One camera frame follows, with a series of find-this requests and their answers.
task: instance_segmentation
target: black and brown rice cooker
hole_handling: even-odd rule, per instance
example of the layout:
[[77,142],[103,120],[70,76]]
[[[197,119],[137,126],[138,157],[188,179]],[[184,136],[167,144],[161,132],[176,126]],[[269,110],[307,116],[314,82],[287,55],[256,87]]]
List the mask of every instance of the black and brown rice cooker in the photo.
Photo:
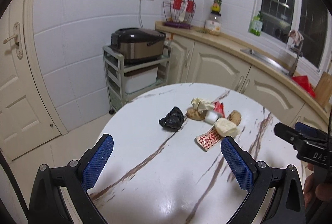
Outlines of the black and brown rice cooker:
[[152,61],[164,51],[166,34],[140,29],[119,29],[112,34],[111,48],[121,54],[125,64]]

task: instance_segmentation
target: floor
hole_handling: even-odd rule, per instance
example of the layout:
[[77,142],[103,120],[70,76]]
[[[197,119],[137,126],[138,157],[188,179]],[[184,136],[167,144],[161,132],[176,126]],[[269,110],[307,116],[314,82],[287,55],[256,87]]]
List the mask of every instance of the floor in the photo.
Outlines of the floor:
[[[73,159],[80,159],[87,149],[94,146],[97,137],[111,117],[109,114],[103,115],[70,131],[67,135],[59,136],[43,144],[10,164],[27,204],[29,204],[32,185],[39,166],[45,163],[51,168],[61,167]],[[74,223],[82,223],[71,200],[67,198],[69,196],[67,190],[63,188],[62,192]]]

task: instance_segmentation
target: white marble table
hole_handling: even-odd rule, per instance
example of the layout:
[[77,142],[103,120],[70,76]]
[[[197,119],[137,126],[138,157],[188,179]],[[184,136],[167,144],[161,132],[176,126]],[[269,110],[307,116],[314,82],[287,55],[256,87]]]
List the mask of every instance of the white marble table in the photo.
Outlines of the white marble table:
[[[125,105],[99,136],[112,135],[114,151],[88,193],[108,223],[226,223],[239,207],[247,191],[234,179],[220,143],[204,152],[194,141],[211,126],[186,119],[181,130],[170,132],[158,124],[174,106],[185,114],[195,97],[220,99],[226,115],[238,110],[242,133],[235,141],[240,147],[270,167],[294,164],[304,182],[297,152],[274,135],[279,121],[262,105],[219,86],[169,85]],[[260,223],[268,204],[266,199],[254,223]]]

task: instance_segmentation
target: kitchen cabinet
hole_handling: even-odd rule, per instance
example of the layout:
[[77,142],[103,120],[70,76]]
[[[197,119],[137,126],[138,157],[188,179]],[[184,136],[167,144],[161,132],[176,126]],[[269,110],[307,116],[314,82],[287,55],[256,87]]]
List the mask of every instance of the kitchen cabinet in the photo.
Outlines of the kitchen cabinet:
[[213,84],[238,91],[250,66],[235,56],[196,41],[187,82]]
[[172,48],[168,84],[185,83],[195,41],[174,35],[170,43]]
[[240,93],[263,105],[286,125],[291,124],[304,105],[293,91],[254,66],[250,68]]
[[316,114],[308,104],[305,104],[298,115],[295,117],[293,122],[290,124],[291,127],[295,126],[295,123],[302,122],[308,126],[317,128],[319,130],[327,132],[328,125],[321,117]]

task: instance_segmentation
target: rice cooker lid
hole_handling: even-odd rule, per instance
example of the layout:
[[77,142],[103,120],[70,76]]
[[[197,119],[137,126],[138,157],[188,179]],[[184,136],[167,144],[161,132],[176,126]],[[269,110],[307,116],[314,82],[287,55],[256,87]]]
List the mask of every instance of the rice cooker lid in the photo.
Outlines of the rice cooker lid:
[[165,37],[165,34],[156,30],[140,28],[124,28],[115,32],[121,37],[122,43],[150,42]]

